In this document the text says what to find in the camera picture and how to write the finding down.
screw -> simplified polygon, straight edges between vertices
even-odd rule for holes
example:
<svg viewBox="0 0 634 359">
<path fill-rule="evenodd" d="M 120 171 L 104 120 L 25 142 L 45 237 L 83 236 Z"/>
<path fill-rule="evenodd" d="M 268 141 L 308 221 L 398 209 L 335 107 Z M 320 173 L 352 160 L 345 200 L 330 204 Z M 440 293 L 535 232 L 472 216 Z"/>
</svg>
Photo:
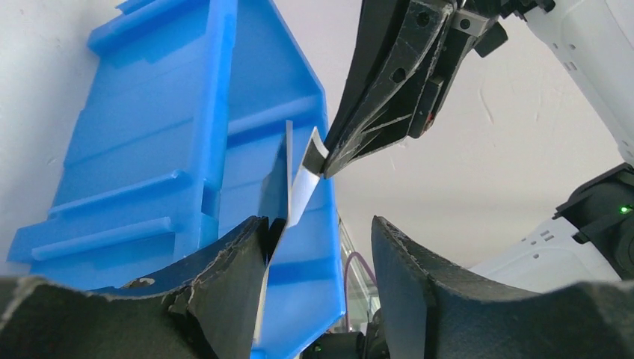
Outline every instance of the screw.
<svg viewBox="0 0 634 359">
<path fill-rule="evenodd" d="M 467 30 L 470 27 L 471 27 L 471 22 L 469 21 L 469 19 L 462 19 L 460 21 L 460 28 L 461 29 Z"/>
</svg>

blue plastic bin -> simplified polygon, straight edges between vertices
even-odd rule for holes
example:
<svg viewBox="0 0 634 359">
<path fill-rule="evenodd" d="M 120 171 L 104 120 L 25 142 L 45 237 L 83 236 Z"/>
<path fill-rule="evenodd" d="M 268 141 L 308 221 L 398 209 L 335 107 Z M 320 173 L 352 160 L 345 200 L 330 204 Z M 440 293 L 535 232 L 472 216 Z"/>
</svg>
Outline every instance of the blue plastic bin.
<svg viewBox="0 0 634 359">
<path fill-rule="evenodd" d="M 327 131 L 324 93 L 269 0 L 131 0 L 101 58 L 49 219 L 9 260 L 79 289 L 122 286 L 257 213 L 286 120 L 294 166 Z M 271 265 L 261 348 L 293 358 L 345 311 L 331 181 Z"/>
</svg>

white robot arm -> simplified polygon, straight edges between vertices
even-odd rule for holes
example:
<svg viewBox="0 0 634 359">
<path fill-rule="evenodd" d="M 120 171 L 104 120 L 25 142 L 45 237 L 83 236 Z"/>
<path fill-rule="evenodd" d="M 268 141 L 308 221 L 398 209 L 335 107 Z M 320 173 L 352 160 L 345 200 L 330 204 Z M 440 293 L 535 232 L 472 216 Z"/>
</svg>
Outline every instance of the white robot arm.
<svg viewBox="0 0 634 359">
<path fill-rule="evenodd" d="M 535 7 L 520 15 L 599 114 L 626 164 L 579 188 L 554 218 L 505 253 L 471 268 L 535 292 L 634 275 L 628 233 L 634 205 L 634 1 L 553 3 L 550 11 Z"/>
</svg>

white wall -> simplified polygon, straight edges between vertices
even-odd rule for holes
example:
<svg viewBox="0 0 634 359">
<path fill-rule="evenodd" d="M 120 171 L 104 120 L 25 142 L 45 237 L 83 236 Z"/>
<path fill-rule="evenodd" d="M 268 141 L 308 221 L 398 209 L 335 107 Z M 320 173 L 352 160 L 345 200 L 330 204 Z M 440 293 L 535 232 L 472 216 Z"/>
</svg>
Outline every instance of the white wall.
<svg viewBox="0 0 634 359">
<path fill-rule="evenodd" d="M 46 219 L 98 58 L 90 31 L 116 0 L 2 0 L 0 8 L 0 274 L 17 228 Z"/>
<path fill-rule="evenodd" d="M 93 28 L 116 0 L 4 0 L 0 11 L 0 257 L 46 218 L 97 59 Z M 276 0 L 327 91 L 345 84 L 360 0 Z M 470 266 L 527 234 L 581 182 L 620 163 L 597 115 L 516 19 L 510 42 L 471 54 L 434 127 L 337 175 L 339 210 L 369 259 L 373 215 Z M 0 273 L 24 270 L 0 261 Z"/>
</svg>

white ceiling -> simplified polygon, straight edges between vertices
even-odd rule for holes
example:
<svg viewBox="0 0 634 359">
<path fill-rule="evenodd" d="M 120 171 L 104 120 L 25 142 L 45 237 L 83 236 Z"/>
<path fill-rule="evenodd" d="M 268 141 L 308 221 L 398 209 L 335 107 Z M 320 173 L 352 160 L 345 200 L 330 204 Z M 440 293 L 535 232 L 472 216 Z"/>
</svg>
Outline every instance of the white ceiling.
<svg viewBox="0 0 634 359">
<path fill-rule="evenodd" d="M 76 118 L 96 68 L 86 37 L 115 16 L 118 2 L 3 1 L 0 254 L 16 228 L 46 218 L 74 126 L 64 119 Z M 360 0 L 275 2 L 324 85 L 332 118 Z M 487 59 L 465 60 L 427 134 L 336 176 L 340 214 L 366 258 L 372 216 L 383 215 L 470 266 L 527 234 L 578 184 L 620 163 L 608 132 L 547 48 L 519 20 L 503 24 L 511 41 Z M 0 273 L 13 269 L 0 263 Z"/>
</svg>

